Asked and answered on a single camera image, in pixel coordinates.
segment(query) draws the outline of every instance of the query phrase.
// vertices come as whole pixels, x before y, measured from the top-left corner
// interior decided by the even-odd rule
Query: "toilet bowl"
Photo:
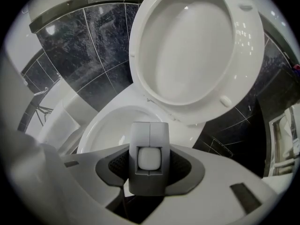
[[[129,143],[134,121],[167,122],[170,143],[193,147],[205,122],[251,89],[263,51],[250,0],[144,0],[129,41],[134,83],[92,120],[77,153]]]

